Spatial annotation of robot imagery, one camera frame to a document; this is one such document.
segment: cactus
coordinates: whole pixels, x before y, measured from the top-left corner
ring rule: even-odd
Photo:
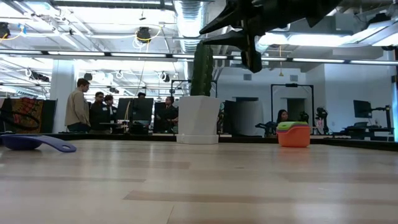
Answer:
[[[193,59],[191,96],[210,96],[213,64],[213,50],[202,41],[199,42]]]

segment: person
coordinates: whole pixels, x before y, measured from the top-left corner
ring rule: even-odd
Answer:
[[[65,125],[71,132],[88,132],[90,130],[90,108],[84,96],[89,87],[90,83],[87,80],[79,78],[76,90],[68,97]]]
[[[104,93],[95,93],[95,102],[90,108],[90,134],[110,134],[111,130],[104,124],[108,122],[108,108],[103,103]]]
[[[166,97],[166,107],[156,115],[158,120],[161,120],[162,130],[166,132],[173,131],[173,127],[178,123],[178,109],[173,106],[174,97]]]
[[[292,120],[289,119],[289,114],[287,113],[286,110],[280,110],[278,112],[278,118],[277,118],[276,123],[279,124],[279,123],[284,122],[284,121],[292,121]]]
[[[144,99],[147,95],[143,92],[139,92],[137,96],[139,99]]]
[[[117,112],[117,107],[113,106],[113,96],[112,95],[106,95],[104,98],[105,105],[108,109],[108,122],[109,123],[116,123],[116,112]]]

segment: doorway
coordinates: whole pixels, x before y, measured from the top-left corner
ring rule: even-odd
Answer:
[[[293,121],[300,120],[300,113],[305,111],[305,99],[287,98],[286,100],[289,119]]]

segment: tan jacket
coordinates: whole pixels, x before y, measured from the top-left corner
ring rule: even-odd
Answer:
[[[90,125],[88,114],[89,110],[90,109],[83,92],[76,89],[68,97],[65,126],[79,122]]]

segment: white pillar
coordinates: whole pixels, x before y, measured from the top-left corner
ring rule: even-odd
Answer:
[[[76,88],[79,69],[73,60],[54,60],[52,67],[50,99],[57,100],[53,133],[66,131],[65,113],[69,94]]]

